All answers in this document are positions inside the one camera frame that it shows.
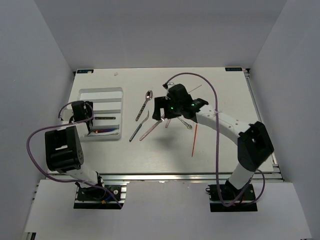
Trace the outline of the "fork with pink handle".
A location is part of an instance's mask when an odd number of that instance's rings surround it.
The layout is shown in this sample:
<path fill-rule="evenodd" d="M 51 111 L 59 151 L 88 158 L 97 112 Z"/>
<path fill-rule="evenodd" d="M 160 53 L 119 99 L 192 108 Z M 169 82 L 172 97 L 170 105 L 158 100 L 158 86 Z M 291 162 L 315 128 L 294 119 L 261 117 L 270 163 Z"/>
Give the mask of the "fork with pink handle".
<path fill-rule="evenodd" d="M 158 120 L 155 124 L 153 124 L 140 138 L 139 140 L 142 141 L 144 138 L 146 138 L 159 124 L 161 124 L 164 121 L 164 118 L 162 117 L 160 120 Z"/>

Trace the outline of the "knife with teal handle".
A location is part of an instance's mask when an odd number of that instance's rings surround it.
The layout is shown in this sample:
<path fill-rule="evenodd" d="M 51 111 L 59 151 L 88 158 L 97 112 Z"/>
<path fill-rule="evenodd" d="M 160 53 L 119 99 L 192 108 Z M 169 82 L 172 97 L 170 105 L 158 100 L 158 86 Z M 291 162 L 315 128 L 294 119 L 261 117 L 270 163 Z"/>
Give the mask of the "knife with teal handle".
<path fill-rule="evenodd" d="M 133 139 L 135 138 L 135 136 L 137 135 L 137 133 L 139 132 L 139 130 L 141 129 L 141 127 L 143 126 L 143 124 L 149 119 L 150 117 L 150 111 L 147 112 L 146 117 L 144 118 L 144 120 L 142 120 L 142 122 L 138 125 L 138 127 L 135 129 L 135 131 L 133 132 L 133 134 L 131 135 L 129 142 L 131 143 L 133 141 Z"/>

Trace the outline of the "silver fork black handle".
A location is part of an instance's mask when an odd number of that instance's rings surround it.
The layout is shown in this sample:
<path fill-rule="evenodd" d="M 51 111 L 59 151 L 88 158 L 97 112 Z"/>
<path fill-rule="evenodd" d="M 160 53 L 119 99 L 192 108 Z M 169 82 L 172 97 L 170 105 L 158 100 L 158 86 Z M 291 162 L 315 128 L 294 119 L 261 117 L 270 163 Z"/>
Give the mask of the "silver fork black handle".
<path fill-rule="evenodd" d="M 96 116 L 94 117 L 95 120 L 115 120 L 115 116 Z"/>

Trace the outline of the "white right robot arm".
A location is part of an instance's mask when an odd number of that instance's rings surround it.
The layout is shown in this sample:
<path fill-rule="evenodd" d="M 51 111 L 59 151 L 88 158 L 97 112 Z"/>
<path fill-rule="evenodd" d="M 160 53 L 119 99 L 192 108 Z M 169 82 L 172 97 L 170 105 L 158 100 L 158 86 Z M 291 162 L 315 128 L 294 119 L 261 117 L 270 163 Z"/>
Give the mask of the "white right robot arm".
<path fill-rule="evenodd" d="M 274 152 L 271 138 L 262 122 L 246 123 L 219 112 L 206 100 L 193 99 L 182 84 L 174 85 L 165 96 L 154 99 L 154 120 L 177 117 L 207 126 L 237 145 L 238 165 L 225 183 L 226 195 L 233 200 L 243 195 L 244 186 Z"/>

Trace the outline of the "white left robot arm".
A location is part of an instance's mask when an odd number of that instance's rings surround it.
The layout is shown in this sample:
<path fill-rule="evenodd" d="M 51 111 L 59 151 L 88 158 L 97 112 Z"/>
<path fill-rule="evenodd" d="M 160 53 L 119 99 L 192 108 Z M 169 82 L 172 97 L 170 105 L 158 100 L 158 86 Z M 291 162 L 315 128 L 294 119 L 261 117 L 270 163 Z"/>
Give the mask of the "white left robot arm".
<path fill-rule="evenodd" d="M 85 165 L 81 138 L 88 136 L 93 128 L 93 102 L 71 103 L 70 125 L 47 131 L 45 137 L 46 164 L 50 171 L 65 174 L 87 189 L 90 196 L 99 200 L 105 196 L 106 187 L 98 172 Z"/>

